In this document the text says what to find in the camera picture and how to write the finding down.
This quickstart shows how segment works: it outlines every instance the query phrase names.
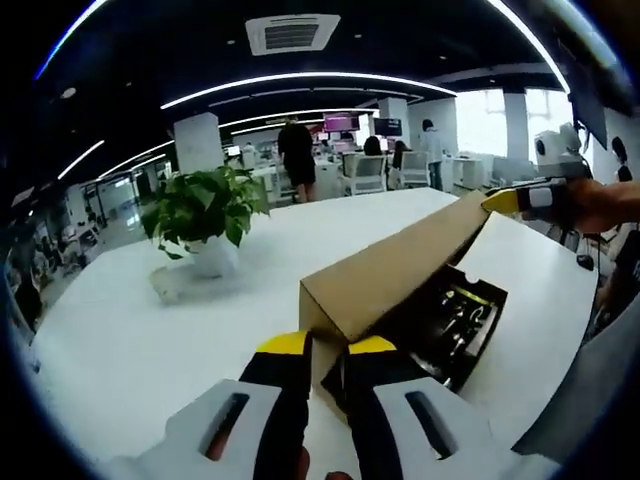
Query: white table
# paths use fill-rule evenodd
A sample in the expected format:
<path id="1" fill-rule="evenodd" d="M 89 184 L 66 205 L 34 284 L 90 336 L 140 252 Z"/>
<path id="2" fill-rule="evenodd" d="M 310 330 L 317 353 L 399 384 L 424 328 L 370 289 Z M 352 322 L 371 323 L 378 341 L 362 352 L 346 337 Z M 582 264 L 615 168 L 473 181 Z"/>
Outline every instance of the white table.
<path id="1" fill-rule="evenodd" d="M 147 276 L 169 261 L 148 242 L 105 253 L 36 336 L 50 411 L 91 458 L 141 453 L 160 441 L 169 416 L 218 380 L 237 378 L 258 344 L 297 329 L 301 278 L 454 200 L 423 188 L 276 209 L 255 219 L 236 278 L 220 282 L 210 303 L 163 306 Z M 595 274 L 580 269 L 568 250 L 497 215 L 461 267 L 510 292 L 462 392 L 510 446 L 573 360 Z M 348 428 L 314 395 L 305 445 L 308 478 L 330 470 L 358 478 Z"/>
<path id="2" fill-rule="evenodd" d="M 484 164 L 480 158 L 454 157 L 454 182 L 475 190 L 484 184 Z"/>

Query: man in black shirt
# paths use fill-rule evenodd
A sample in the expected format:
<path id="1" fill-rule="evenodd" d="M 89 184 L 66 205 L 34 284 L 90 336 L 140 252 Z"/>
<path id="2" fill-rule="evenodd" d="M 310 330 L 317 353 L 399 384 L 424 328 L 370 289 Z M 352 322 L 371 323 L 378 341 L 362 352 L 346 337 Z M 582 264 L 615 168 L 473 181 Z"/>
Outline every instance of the man in black shirt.
<path id="1" fill-rule="evenodd" d="M 313 138 L 307 127 L 288 119 L 278 135 L 278 153 L 301 203 L 315 199 L 316 164 L 312 148 Z"/>

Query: ceiling air vent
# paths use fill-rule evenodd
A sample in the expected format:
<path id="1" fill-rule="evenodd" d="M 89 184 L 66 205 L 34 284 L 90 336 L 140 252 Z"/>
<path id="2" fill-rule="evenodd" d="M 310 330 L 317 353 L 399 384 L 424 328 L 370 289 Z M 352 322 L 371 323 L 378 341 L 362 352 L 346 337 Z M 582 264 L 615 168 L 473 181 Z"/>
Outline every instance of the ceiling air vent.
<path id="1" fill-rule="evenodd" d="M 245 25 L 251 53 L 269 55 L 322 50 L 339 21 L 339 15 L 283 15 L 255 18 Z"/>

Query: white flower pot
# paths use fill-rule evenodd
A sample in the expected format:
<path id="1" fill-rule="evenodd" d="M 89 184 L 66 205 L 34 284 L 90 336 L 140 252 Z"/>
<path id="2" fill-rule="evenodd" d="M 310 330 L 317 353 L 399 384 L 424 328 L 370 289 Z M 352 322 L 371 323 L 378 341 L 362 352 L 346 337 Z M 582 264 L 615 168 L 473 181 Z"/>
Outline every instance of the white flower pot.
<path id="1" fill-rule="evenodd" d="M 189 242 L 191 258 L 198 275 L 226 277 L 238 269 L 238 247 L 226 235 L 209 237 L 207 243 Z"/>

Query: potted plant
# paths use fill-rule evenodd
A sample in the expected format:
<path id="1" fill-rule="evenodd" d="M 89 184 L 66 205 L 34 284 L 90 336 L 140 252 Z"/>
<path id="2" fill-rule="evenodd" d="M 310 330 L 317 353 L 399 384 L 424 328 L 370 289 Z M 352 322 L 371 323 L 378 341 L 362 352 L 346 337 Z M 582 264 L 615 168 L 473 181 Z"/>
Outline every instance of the potted plant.
<path id="1" fill-rule="evenodd" d="M 169 258 L 182 255 L 168 251 L 167 243 L 183 247 L 198 273 L 216 277 L 236 269 L 238 247 L 254 213 L 269 213 L 264 183 L 248 171 L 221 166 L 168 179 L 142 225 Z"/>

